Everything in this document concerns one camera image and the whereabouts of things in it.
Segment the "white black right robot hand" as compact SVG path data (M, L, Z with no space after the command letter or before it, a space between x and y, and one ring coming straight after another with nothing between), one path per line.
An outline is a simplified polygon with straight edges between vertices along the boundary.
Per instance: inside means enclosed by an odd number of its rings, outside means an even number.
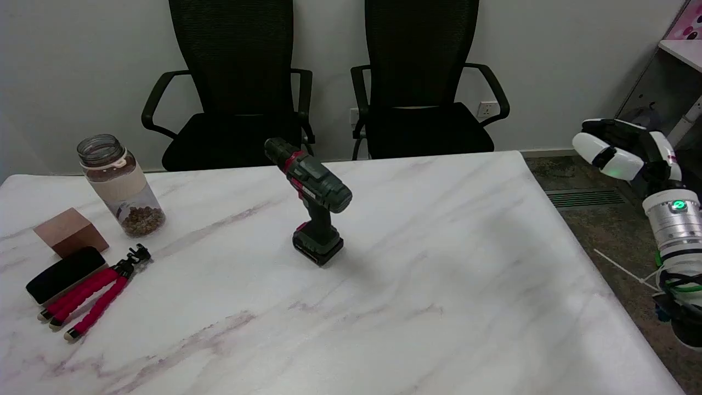
M659 130L649 131L619 119L587 119L572 145L607 177L643 182L646 195L684 188L672 144Z

